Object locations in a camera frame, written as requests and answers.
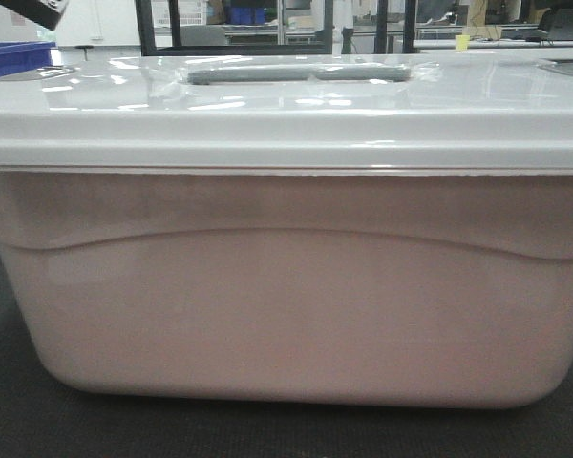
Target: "metal frame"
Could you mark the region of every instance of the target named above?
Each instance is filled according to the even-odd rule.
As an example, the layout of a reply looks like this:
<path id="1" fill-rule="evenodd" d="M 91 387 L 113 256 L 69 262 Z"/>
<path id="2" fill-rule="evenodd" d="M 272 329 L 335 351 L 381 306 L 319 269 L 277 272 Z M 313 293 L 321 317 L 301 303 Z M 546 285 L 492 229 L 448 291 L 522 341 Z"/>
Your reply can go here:
<path id="1" fill-rule="evenodd" d="M 403 24 L 403 53 L 416 53 L 414 48 L 414 36 L 416 30 L 417 0 L 405 1 L 405 20 Z M 393 40 L 389 39 L 387 21 L 389 13 L 389 0 L 378 0 L 378 12 L 375 28 L 375 40 L 373 41 L 374 54 L 386 54 L 393 48 Z"/>
<path id="2" fill-rule="evenodd" d="M 333 1 L 325 0 L 325 24 L 321 45 L 228 45 L 228 46 L 182 46 L 180 37 L 180 14 L 178 0 L 167 0 L 170 12 L 172 43 L 180 46 L 158 48 L 155 42 L 153 11 L 151 0 L 136 0 L 138 33 L 142 55 L 293 55 L 293 54 L 331 54 L 333 40 Z M 277 0 L 277 8 L 283 7 L 283 0 Z"/>

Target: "chair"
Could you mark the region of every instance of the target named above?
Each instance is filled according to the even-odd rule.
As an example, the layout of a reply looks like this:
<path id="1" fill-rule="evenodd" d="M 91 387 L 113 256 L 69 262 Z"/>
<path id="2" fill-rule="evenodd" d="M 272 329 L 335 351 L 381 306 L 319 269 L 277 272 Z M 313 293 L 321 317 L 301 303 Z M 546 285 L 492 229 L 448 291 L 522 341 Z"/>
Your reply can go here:
<path id="1" fill-rule="evenodd" d="M 182 26 L 180 40 L 183 46 L 224 46 L 229 41 L 221 26 Z"/>

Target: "black object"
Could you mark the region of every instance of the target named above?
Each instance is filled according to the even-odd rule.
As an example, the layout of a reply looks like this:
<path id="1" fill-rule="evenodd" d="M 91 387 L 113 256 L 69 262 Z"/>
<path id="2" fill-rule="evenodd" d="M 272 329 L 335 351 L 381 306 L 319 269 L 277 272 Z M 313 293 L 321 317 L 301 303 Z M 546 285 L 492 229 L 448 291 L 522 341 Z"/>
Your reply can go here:
<path id="1" fill-rule="evenodd" d="M 416 22 L 425 24 L 429 20 L 436 21 L 450 11 L 454 0 L 419 0 L 416 5 Z"/>
<path id="2" fill-rule="evenodd" d="M 389 0 L 378 0 L 377 25 L 375 26 L 375 39 L 373 41 L 374 54 L 386 54 L 388 12 Z"/>
<path id="3" fill-rule="evenodd" d="M 276 8 L 276 0 L 231 0 L 231 8 Z"/>
<path id="4" fill-rule="evenodd" d="M 554 22 L 556 11 L 557 10 L 553 8 L 550 8 L 548 11 L 546 11 L 541 17 L 537 29 L 540 31 L 550 31 L 550 29 L 552 29 L 552 23 Z"/>
<path id="5" fill-rule="evenodd" d="M 54 31 L 70 0 L 0 0 L 0 5 Z"/>
<path id="6" fill-rule="evenodd" d="M 450 24 L 454 24 L 456 22 L 456 19 L 458 18 L 458 0 L 455 0 L 454 2 L 452 2 L 452 6 L 450 7 L 450 11 L 448 11 L 448 22 Z"/>
<path id="7" fill-rule="evenodd" d="M 534 0 L 535 8 L 542 10 L 544 8 L 552 8 L 559 10 L 560 8 L 573 8 L 573 0 Z"/>
<path id="8" fill-rule="evenodd" d="M 354 29 L 342 29 L 342 54 L 352 54 L 352 38 L 354 37 Z"/>
<path id="9" fill-rule="evenodd" d="M 403 24 L 403 53 L 414 54 L 414 37 L 416 33 L 416 0 L 405 0 L 405 21 Z"/>
<path id="10" fill-rule="evenodd" d="M 83 53 L 85 54 L 85 60 L 89 60 L 87 58 L 87 51 L 92 50 L 94 48 L 94 46 L 93 45 L 78 45 L 78 46 L 75 46 L 75 48 L 78 50 L 83 50 Z"/>
<path id="11" fill-rule="evenodd" d="M 521 0 L 520 2 L 520 15 L 518 19 L 512 22 L 512 24 L 525 24 L 528 22 L 528 15 L 531 10 L 531 5 L 533 0 Z"/>
<path id="12" fill-rule="evenodd" d="M 178 46 L 182 46 L 182 36 L 180 35 L 179 2 L 168 2 L 168 12 L 170 14 L 170 31 L 172 32 L 172 43 Z"/>

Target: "desk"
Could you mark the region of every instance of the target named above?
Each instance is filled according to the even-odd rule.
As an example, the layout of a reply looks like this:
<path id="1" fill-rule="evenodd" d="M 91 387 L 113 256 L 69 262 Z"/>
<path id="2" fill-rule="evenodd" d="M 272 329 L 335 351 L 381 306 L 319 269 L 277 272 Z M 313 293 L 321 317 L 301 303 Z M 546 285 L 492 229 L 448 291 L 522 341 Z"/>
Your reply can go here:
<path id="1" fill-rule="evenodd" d="M 455 51 L 455 40 L 415 40 L 414 48 L 420 53 L 436 54 Z M 521 40 L 472 41 L 466 53 L 497 52 L 533 59 L 573 59 L 573 41 L 532 43 Z"/>
<path id="2" fill-rule="evenodd" d="M 500 28 L 502 31 L 533 31 L 537 28 L 537 24 L 496 24 L 489 26 Z M 461 35 L 463 30 L 464 26 L 458 25 L 417 24 L 415 39 L 447 40 Z"/>
<path id="3" fill-rule="evenodd" d="M 277 26 L 236 26 L 224 24 L 225 35 L 229 40 L 242 37 L 277 36 Z M 389 39 L 396 40 L 403 35 L 403 26 L 400 24 L 388 24 L 387 35 Z M 314 30 L 312 29 L 286 29 L 286 43 L 311 44 L 314 40 Z M 352 52 L 356 54 L 373 54 L 373 41 L 375 38 L 375 26 L 355 26 L 354 37 L 352 38 Z M 155 43 L 158 48 L 168 48 L 172 46 L 172 35 L 169 28 L 155 29 Z"/>

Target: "white plastic lid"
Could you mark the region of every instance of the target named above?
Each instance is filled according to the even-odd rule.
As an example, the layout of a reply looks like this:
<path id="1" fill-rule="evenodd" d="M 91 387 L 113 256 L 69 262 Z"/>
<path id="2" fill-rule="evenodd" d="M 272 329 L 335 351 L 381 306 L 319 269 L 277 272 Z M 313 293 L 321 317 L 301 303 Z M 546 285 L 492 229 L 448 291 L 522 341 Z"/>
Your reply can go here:
<path id="1" fill-rule="evenodd" d="M 250 77 L 200 79 L 222 72 Z M 573 74 L 496 54 L 89 62 L 0 81 L 0 170 L 573 175 Z"/>

